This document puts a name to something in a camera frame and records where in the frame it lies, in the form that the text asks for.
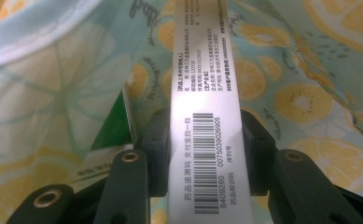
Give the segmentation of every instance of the barcode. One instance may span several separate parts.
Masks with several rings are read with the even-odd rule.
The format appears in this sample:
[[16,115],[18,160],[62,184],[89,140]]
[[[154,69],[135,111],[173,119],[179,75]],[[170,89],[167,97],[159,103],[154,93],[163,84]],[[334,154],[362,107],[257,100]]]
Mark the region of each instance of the barcode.
[[192,130],[194,211],[219,214],[213,114],[194,113]]

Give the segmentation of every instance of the lemon pattern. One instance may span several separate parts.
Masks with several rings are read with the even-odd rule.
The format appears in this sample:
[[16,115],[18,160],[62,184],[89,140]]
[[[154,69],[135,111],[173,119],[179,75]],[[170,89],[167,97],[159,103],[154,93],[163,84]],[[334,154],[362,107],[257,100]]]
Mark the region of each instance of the lemon pattern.
[[[12,4],[1,8],[0,20],[20,10],[25,3],[34,1],[5,2]],[[276,9],[276,13],[273,13],[270,4]],[[363,127],[363,107],[359,103],[363,95],[347,90],[344,83],[340,84],[340,79],[345,77],[350,79],[351,83],[362,83],[363,86],[363,72],[353,70],[355,64],[363,62],[363,0],[286,0],[281,3],[284,8],[280,8],[278,4],[280,3],[266,0],[228,1],[230,15],[234,19],[239,18],[231,28],[231,45],[241,107],[258,118],[275,137],[279,148],[295,148],[307,153],[333,183],[363,194],[363,138],[360,132],[363,129],[353,127],[353,124]],[[144,53],[137,59],[133,72],[126,80],[133,120],[139,130],[145,129],[153,111],[170,104],[174,11],[175,0],[167,1],[158,17],[158,23],[152,30],[151,43],[155,46],[147,44],[148,47],[144,48]],[[289,20],[290,15],[300,17]],[[81,140],[83,130],[70,128],[68,124],[88,118],[91,122],[82,123],[86,127],[98,129],[100,122],[97,120],[106,116],[102,108],[97,106],[100,104],[92,102],[102,102],[106,92],[114,92],[113,82],[108,81],[111,77],[87,78],[87,74],[80,71],[89,70],[98,75],[111,71],[113,74],[116,68],[122,67],[120,64],[128,64],[129,60],[117,58],[117,66],[105,65],[99,70],[85,63],[95,61],[113,64],[111,51],[123,43],[115,42],[105,29],[95,24],[81,30],[84,29],[86,32],[80,32],[78,35],[91,37],[88,41],[90,44],[84,45],[86,48],[76,48],[82,46],[81,41],[69,39],[42,53],[41,58],[35,57],[34,63],[42,64],[38,70],[32,67],[31,73],[21,76],[19,67],[15,65],[8,68],[10,76],[2,75],[1,81],[19,81],[14,87],[22,88],[19,84],[28,84],[26,91],[32,93],[29,93],[25,100],[35,100],[36,97],[41,101],[37,102],[35,107],[31,107],[23,106],[21,99],[19,107],[15,108],[22,107],[23,110],[16,110],[13,117],[6,118],[0,113],[0,122],[12,123],[8,125],[7,131],[0,128],[0,137],[4,133],[19,133],[11,141],[26,148],[23,151],[9,152],[3,147],[6,142],[0,141],[0,199],[3,200],[0,201],[0,223],[5,222],[5,218],[15,206],[32,190],[48,183],[66,183],[72,167],[80,163],[75,151],[67,151],[70,151],[69,148],[83,148],[88,145],[89,141],[85,139],[89,137]],[[102,41],[94,41],[97,37],[101,37]],[[100,53],[95,52],[102,45],[106,45],[107,48]],[[333,66],[341,72],[331,67],[333,61],[328,57],[335,49],[342,50],[342,53],[336,53],[339,60],[347,57],[351,60],[349,63],[341,61],[340,65]],[[59,55],[59,63],[51,66],[42,63],[48,57],[56,59]],[[149,58],[154,62],[159,73],[154,74],[151,69],[147,69],[143,58]],[[39,70],[47,73],[38,77],[35,74],[42,72]],[[65,77],[64,71],[72,76]],[[69,85],[73,80],[78,80],[79,84]],[[157,86],[155,90],[152,88],[153,83]],[[332,97],[317,83],[333,94]],[[152,90],[156,91],[157,95],[152,99],[145,97]],[[47,140],[45,143],[50,147],[41,147],[38,151],[29,150],[34,148],[34,145],[26,140],[34,133],[21,131],[25,130],[25,118],[33,111],[40,111],[42,116],[36,117],[35,122],[46,123],[48,105],[61,100],[55,97],[56,94],[61,93],[63,96],[68,91],[75,93],[68,99],[69,102],[73,102],[67,107],[69,113],[64,114],[64,108],[56,108],[56,119],[49,128],[48,139],[56,141]],[[348,111],[346,113],[340,103],[348,108],[356,106],[353,117],[348,115]],[[58,130],[67,134],[58,136]],[[44,128],[35,129],[35,134],[41,131],[44,132]],[[3,192],[12,192],[12,197]],[[264,211],[259,210],[259,223],[271,223],[267,200],[268,197],[253,199],[258,210]],[[165,198],[152,200],[151,208],[152,223],[167,222]]]
[[173,68],[167,70],[161,78],[161,90],[163,94],[170,99],[172,94],[172,74]]
[[265,73],[271,78],[271,80],[277,81],[281,78],[283,68],[275,59],[267,56],[259,56],[258,59]]
[[239,59],[234,63],[239,97],[253,100],[266,90],[266,79],[259,67],[251,60]]
[[363,0],[304,0],[314,24],[335,40],[363,51]]
[[81,159],[59,149],[41,147],[21,161],[0,166],[0,223],[34,190],[49,184],[67,184]]
[[168,50],[173,49],[173,31],[175,29],[175,23],[173,21],[167,21],[163,23],[158,29],[158,39],[161,44]]
[[274,98],[277,112],[298,124],[325,118],[333,104],[332,98],[313,84],[292,84],[282,88]]
[[253,24],[243,24],[238,33],[250,43],[259,47],[289,47],[290,38],[288,32],[279,27],[265,27]]
[[363,188],[363,148],[338,139],[307,138],[289,146],[306,153],[328,179],[342,188]]
[[132,100],[138,99],[146,90],[149,73],[145,67],[137,63],[126,81],[126,88]]

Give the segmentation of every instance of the label strip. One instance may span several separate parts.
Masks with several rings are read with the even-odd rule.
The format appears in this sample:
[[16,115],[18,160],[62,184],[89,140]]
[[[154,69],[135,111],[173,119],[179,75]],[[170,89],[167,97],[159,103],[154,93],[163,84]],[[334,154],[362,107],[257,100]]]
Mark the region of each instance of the label strip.
[[169,223],[253,223],[225,0],[176,0]]

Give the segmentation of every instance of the black clamp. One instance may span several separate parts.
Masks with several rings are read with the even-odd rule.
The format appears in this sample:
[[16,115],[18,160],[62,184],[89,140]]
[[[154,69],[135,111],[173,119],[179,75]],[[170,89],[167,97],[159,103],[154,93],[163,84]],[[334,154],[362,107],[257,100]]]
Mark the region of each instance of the black clamp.
[[[363,223],[363,197],[332,185],[305,154],[277,150],[271,135],[242,111],[244,151],[250,193],[270,192],[273,223]],[[134,150],[120,152],[108,178],[78,193],[51,185],[28,196],[8,224],[150,223],[150,197],[167,192],[170,111],[152,117]]]

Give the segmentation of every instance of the screw hole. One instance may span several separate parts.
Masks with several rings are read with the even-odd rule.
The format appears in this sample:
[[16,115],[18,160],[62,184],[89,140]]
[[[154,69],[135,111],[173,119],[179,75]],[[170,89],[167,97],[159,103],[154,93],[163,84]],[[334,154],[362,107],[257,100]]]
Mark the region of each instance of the screw hole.
[[138,155],[134,152],[129,152],[122,156],[122,160],[126,162],[137,161]]
[[50,189],[40,194],[34,200],[34,206],[44,208],[53,205],[62,197],[62,192],[59,189]]
[[116,213],[111,218],[111,224],[126,224],[128,221],[129,219],[124,213]]
[[336,213],[329,214],[329,220],[337,224],[350,224],[349,220],[346,217]]
[[289,160],[289,161],[302,161],[303,158],[302,156],[298,155],[297,153],[295,152],[288,152],[286,154],[286,158]]

